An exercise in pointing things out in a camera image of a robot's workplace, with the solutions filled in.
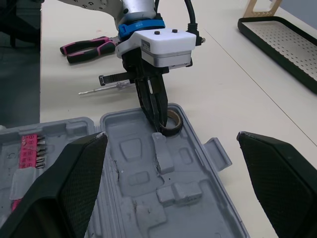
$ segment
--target perforated tray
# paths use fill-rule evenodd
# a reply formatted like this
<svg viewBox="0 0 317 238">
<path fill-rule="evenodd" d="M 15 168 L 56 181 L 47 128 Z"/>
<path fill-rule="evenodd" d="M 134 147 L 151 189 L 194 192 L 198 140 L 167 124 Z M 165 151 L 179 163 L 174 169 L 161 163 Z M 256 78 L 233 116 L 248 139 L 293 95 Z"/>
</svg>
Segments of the perforated tray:
<svg viewBox="0 0 317 238">
<path fill-rule="evenodd" d="M 280 17 L 241 18 L 239 30 L 317 94 L 317 40 Z"/>
<path fill-rule="evenodd" d="M 68 142 L 102 130 L 109 142 L 85 238 L 249 238 L 217 175 L 231 165 L 226 152 L 217 138 L 202 145 L 182 109 L 169 107 L 184 120 L 169 138 L 154 132 L 141 109 L 105 115 L 95 128 L 81 118 L 0 131 L 0 221 L 11 212 L 22 135 L 47 138 L 47 168 Z"/>
</svg>

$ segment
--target pliers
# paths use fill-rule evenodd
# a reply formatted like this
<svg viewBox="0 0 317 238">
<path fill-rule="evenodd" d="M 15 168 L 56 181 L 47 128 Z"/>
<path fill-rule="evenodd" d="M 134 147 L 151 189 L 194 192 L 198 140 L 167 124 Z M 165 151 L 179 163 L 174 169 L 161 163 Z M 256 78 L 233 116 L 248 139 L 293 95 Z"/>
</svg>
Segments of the pliers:
<svg viewBox="0 0 317 238">
<path fill-rule="evenodd" d="M 92 60 L 98 56 L 106 55 L 115 51 L 118 45 L 118 37 L 101 36 L 87 41 L 77 41 L 60 47 L 60 52 L 67 56 L 69 63 L 80 63 Z"/>
</svg>

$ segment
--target cable connector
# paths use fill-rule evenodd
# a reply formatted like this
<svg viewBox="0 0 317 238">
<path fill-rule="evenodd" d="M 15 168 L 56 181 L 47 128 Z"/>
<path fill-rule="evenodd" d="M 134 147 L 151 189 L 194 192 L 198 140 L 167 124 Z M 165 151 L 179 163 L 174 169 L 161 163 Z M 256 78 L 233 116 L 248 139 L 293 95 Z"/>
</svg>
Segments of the cable connector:
<svg viewBox="0 0 317 238">
<path fill-rule="evenodd" d="M 196 46 L 201 46 L 204 39 L 199 35 L 198 23 L 188 23 L 187 32 L 196 35 Z"/>
</svg>

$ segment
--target blue ring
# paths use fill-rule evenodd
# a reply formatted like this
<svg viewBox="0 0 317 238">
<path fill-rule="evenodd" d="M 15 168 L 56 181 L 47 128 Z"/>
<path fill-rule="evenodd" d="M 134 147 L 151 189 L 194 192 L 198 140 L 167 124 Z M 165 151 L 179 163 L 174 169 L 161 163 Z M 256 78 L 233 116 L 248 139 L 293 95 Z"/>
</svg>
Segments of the blue ring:
<svg viewBox="0 0 317 238">
<path fill-rule="evenodd" d="M 121 24 L 118 26 L 119 38 L 127 37 L 133 32 L 147 27 L 165 28 L 165 24 L 163 20 L 144 20 L 132 23 L 131 25 Z"/>
</svg>

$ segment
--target tool case insert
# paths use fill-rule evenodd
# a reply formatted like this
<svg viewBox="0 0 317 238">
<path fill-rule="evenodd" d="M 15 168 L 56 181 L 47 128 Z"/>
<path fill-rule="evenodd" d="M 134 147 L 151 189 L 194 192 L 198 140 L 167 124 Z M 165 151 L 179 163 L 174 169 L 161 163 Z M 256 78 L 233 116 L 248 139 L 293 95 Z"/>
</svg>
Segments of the tool case insert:
<svg viewBox="0 0 317 238">
<path fill-rule="evenodd" d="M 141 109 L 67 119 L 0 131 L 0 226 L 12 211 L 12 178 L 21 136 L 45 136 L 46 166 L 70 142 L 105 131 L 108 146 L 86 238 L 248 238 L 217 172 L 231 165 L 217 138 L 202 145 L 183 110 L 177 136 L 155 133 Z"/>
</svg>

